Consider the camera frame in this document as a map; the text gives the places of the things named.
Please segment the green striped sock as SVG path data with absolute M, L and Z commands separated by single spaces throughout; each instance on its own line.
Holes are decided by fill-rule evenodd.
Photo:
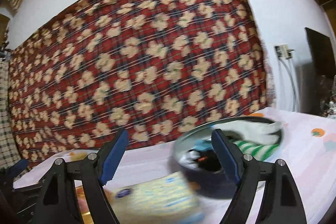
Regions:
M 265 161 L 279 148 L 279 144 L 261 145 L 250 141 L 236 140 L 233 142 L 243 154 L 250 154 L 258 161 Z

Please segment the white glove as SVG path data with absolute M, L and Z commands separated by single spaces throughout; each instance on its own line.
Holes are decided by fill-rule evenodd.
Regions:
M 282 128 L 282 124 L 281 122 L 261 123 L 236 120 L 216 124 L 212 128 L 220 129 L 226 137 L 231 139 L 250 141 L 261 145 L 272 145 L 279 140 L 276 132 Z

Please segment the black fuzzy cloth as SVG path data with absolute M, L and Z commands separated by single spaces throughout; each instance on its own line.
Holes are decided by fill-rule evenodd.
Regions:
M 222 166 L 214 151 L 199 152 L 200 159 L 198 159 L 199 168 L 207 172 L 219 172 Z

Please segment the light blue plush toy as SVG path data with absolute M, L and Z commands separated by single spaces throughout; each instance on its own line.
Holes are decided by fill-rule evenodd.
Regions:
M 194 142 L 193 150 L 198 152 L 213 151 L 213 145 L 211 139 L 197 139 Z

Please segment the yellow sponge block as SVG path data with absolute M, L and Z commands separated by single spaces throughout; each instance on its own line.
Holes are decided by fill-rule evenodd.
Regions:
M 87 155 L 88 154 L 86 152 L 83 152 L 83 151 L 79 151 L 79 152 L 72 151 L 69 154 L 70 161 L 79 161 L 79 160 L 85 159 L 87 157 Z

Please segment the checkered hanging cloth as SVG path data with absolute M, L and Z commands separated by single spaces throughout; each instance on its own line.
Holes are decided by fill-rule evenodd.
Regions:
M 1 168 L 8 168 L 17 163 L 22 157 L 19 154 L 17 144 L 11 128 L 9 113 L 9 62 L 1 61 L 1 101 L 0 101 L 0 165 Z

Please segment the yellow round lid container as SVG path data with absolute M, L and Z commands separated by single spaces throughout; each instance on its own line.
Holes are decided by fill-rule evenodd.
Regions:
M 93 219 L 91 217 L 88 204 L 85 199 L 84 189 L 82 186 L 76 187 L 76 196 L 84 224 L 93 224 Z

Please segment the white fruit print tablecloth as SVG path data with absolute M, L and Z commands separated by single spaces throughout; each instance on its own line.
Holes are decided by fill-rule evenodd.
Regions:
M 284 159 L 288 164 L 307 223 L 324 222 L 335 199 L 335 121 L 271 107 L 260 113 L 284 126 L 282 146 L 270 161 Z M 106 188 L 121 188 L 175 172 L 177 167 L 169 161 L 172 150 L 173 143 L 169 142 L 126 151 Z

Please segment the round metal tin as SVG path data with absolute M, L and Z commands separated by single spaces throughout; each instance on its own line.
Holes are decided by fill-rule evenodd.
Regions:
M 192 170 L 181 166 L 178 163 L 178 160 L 185 152 L 193 149 L 194 142 L 197 139 L 211 139 L 211 134 L 215 130 L 212 128 L 212 126 L 220 123 L 233 122 L 236 120 L 261 122 L 261 123 L 276 122 L 268 118 L 254 117 L 254 116 L 242 116 L 235 118 L 220 119 L 214 122 L 205 123 L 203 125 L 197 126 L 192 130 L 187 131 L 186 133 L 182 134 L 175 141 L 173 145 L 172 160 L 176 163 L 176 165 L 180 167 L 182 173 L 185 175 L 185 178 L 191 183 L 196 192 L 198 192 L 203 196 L 211 198 L 225 198 L 225 199 L 231 198 L 234 195 L 236 186 L 233 182 L 228 180 L 228 178 L 224 173 L 223 168 L 219 172 L 215 173 L 207 172 L 206 170 L 202 169 Z M 276 135 L 279 136 L 279 140 L 276 144 L 279 144 L 281 146 L 283 136 L 283 126 L 278 132 L 276 132 Z M 236 141 L 235 139 L 231 138 L 228 138 L 228 140 L 231 141 L 232 143 Z

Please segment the yellow tissue pack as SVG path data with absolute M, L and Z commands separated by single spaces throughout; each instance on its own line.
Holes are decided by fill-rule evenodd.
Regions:
M 200 223 L 205 218 L 181 172 L 105 193 L 120 223 Z

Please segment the dark television screen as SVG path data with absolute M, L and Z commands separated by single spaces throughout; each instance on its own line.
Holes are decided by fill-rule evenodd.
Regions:
M 305 28 L 311 60 L 302 65 L 302 112 L 323 115 L 329 106 L 335 77 L 335 57 L 331 39 L 311 28 Z

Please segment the red plaid bear blanket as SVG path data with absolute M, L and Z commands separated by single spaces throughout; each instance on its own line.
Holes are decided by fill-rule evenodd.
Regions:
M 129 148 L 147 147 L 267 105 L 248 0 L 79 0 L 9 68 L 12 132 L 31 167 L 121 127 Z

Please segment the wall power socket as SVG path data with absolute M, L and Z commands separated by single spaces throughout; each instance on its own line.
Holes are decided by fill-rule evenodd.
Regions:
M 292 58 L 292 52 L 294 51 L 293 49 L 290 49 L 288 47 L 288 44 L 282 44 L 279 46 L 274 46 L 274 50 L 276 52 L 277 57 L 284 58 L 286 60 L 289 60 Z

